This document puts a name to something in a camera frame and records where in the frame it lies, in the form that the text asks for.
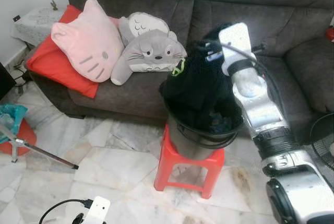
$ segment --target marble floor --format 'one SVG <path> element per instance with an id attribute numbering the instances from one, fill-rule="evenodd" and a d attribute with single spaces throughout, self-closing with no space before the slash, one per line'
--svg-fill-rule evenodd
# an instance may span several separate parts
<path id="1" fill-rule="evenodd" d="M 163 129 L 87 117 L 72 119 L 55 108 L 34 82 L 19 95 L 13 89 L 1 103 L 26 106 L 26 120 L 37 135 L 37 146 L 79 164 L 72 170 L 29 152 L 17 163 L 0 153 L 0 223 L 38 223 L 54 204 L 69 198 L 111 201 L 106 223 L 274 224 L 265 192 L 268 181 L 260 157 L 247 135 L 225 149 L 225 166 L 211 199 L 198 192 L 153 187 Z M 183 164 L 171 180 L 200 184 L 204 173 Z M 68 203 L 47 215 L 45 223 L 72 223 L 86 213 Z"/>

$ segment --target red pillow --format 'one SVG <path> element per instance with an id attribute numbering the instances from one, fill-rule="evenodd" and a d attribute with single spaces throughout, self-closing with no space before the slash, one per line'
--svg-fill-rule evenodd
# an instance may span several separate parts
<path id="1" fill-rule="evenodd" d="M 81 13 L 72 5 L 68 5 L 59 22 L 69 23 Z M 94 98 L 99 84 L 81 76 L 71 66 L 67 56 L 48 36 L 27 62 L 28 69 L 45 76 L 64 86 Z"/>

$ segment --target cable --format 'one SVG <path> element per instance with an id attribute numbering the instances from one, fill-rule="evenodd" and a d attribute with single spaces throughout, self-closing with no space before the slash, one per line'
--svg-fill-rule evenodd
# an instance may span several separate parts
<path id="1" fill-rule="evenodd" d="M 40 219 L 39 224 L 42 224 L 43 219 L 46 217 L 46 215 L 49 212 L 51 212 L 53 209 L 55 209 L 56 207 L 60 206 L 61 204 L 68 203 L 68 202 L 80 202 L 80 203 L 82 203 L 85 206 L 85 208 L 90 208 L 91 205 L 92 205 L 92 203 L 93 203 L 93 200 L 91 200 L 91 199 L 87 199 L 87 200 L 84 200 L 84 199 L 67 199 L 65 201 L 59 202 L 58 204 L 54 205 L 48 211 L 45 212 L 45 214 Z"/>
<path id="2" fill-rule="evenodd" d="M 23 75 L 26 73 L 24 71 L 22 71 L 19 67 L 22 65 L 22 63 L 24 62 L 25 60 L 22 60 L 19 64 L 13 66 L 14 69 L 20 71 L 22 73 L 22 75 L 20 75 L 19 77 L 16 77 L 14 80 L 16 81 L 17 79 L 19 78 L 22 78 L 23 79 Z M 27 83 L 27 81 L 25 81 L 23 84 L 21 85 L 15 85 L 14 87 L 23 87 L 25 84 Z"/>
<path id="3" fill-rule="evenodd" d="M 208 42 L 208 43 L 213 43 L 213 44 L 217 44 L 218 41 L 205 41 L 205 42 Z M 279 107 L 281 108 L 282 110 L 282 113 L 283 115 L 286 115 L 285 113 L 285 110 L 284 110 L 284 107 L 283 107 L 283 103 L 282 103 L 282 99 L 281 99 L 281 96 L 279 94 L 279 90 L 277 88 L 277 85 L 275 83 L 275 80 L 273 79 L 272 75 L 268 72 L 268 69 L 261 63 L 259 62 L 257 59 L 255 59 L 253 56 L 251 56 L 250 54 L 248 53 L 245 53 L 244 51 L 241 51 L 240 49 L 238 48 L 235 48 L 231 45 L 228 45 L 228 44 L 225 44 L 225 43 L 221 43 L 219 42 L 219 44 L 223 47 L 223 48 L 227 48 L 227 49 L 230 49 L 236 53 L 239 53 L 241 54 L 242 56 L 244 56 L 245 58 L 249 59 L 250 61 L 252 61 L 253 63 L 255 63 L 256 65 L 258 65 L 260 68 L 262 68 L 262 70 L 264 71 L 264 73 L 266 74 L 267 78 L 270 80 L 272 86 L 273 86 L 273 90 L 275 92 L 275 95 L 273 95 L 274 97 L 277 98 L 278 100 L 278 104 L 279 104 Z"/>

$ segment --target robotic arm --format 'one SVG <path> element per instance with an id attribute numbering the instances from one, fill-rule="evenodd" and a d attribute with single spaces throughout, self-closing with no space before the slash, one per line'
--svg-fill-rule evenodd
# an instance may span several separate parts
<path id="1" fill-rule="evenodd" d="M 275 218 L 284 224 L 333 224 L 334 193 L 270 100 L 265 80 L 249 59 L 256 60 L 247 25 L 238 23 L 220 31 L 219 40 L 223 72 L 232 78 L 234 96 L 263 160 L 263 172 L 271 177 L 267 194 Z M 207 60 L 219 57 L 213 54 Z"/>

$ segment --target stool leg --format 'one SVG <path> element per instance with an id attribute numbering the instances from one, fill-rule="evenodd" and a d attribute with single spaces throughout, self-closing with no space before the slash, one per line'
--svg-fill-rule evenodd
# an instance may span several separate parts
<path id="1" fill-rule="evenodd" d="M 209 199 L 211 197 L 214 186 L 218 180 L 222 167 L 213 166 L 208 169 L 207 176 L 204 181 L 202 198 Z"/>
<path id="2" fill-rule="evenodd" d="M 157 191 L 163 191 L 165 189 L 168 183 L 168 179 L 172 174 L 173 167 L 173 163 L 168 162 L 163 158 L 160 158 L 158 172 L 154 181 L 154 188 Z"/>

